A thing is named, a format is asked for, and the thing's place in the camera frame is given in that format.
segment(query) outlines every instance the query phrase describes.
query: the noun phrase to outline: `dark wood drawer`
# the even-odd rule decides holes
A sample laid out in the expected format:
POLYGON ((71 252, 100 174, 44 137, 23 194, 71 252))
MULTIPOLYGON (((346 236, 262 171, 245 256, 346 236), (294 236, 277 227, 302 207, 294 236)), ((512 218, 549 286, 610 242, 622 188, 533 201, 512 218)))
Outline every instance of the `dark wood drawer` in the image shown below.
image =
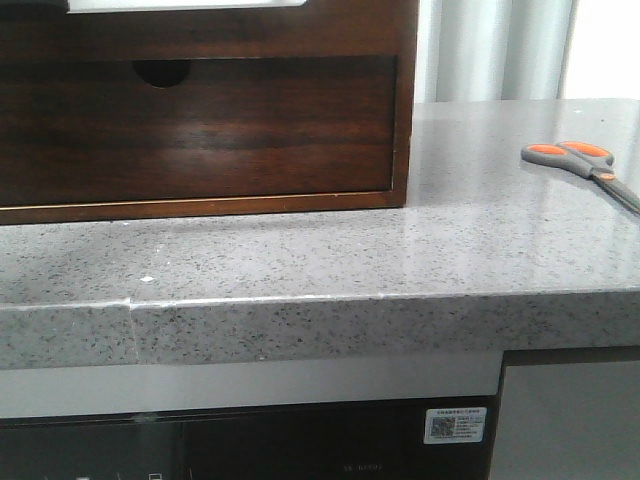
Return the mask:
POLYGON ((0 221, 402 205, 409 15, 413 1, 309 0, 4 22, 0 221), (383 45, 373 19, 348 47, 333 37, 370 10, 399 17, 383 45))

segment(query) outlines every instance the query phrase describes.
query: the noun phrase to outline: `gray granite countertop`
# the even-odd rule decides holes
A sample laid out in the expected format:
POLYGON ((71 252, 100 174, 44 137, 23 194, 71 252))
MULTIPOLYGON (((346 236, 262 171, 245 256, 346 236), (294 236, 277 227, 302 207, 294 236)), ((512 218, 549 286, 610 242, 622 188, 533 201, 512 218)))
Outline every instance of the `gray granite countertop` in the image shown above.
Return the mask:
POLYGON ((406 208, 0 227, 0 368, 640 344, 640 103, 419 105, 406 208))

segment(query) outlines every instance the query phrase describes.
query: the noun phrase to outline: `sticker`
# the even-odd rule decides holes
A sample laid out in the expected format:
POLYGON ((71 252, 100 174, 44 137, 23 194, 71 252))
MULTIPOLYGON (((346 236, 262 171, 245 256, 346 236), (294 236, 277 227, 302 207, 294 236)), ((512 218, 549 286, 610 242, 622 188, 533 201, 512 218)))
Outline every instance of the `sticker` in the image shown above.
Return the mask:
POLYGON ((487 409, 438 408, 427 410, 424 443, 477 443, 484 437, 487 409))

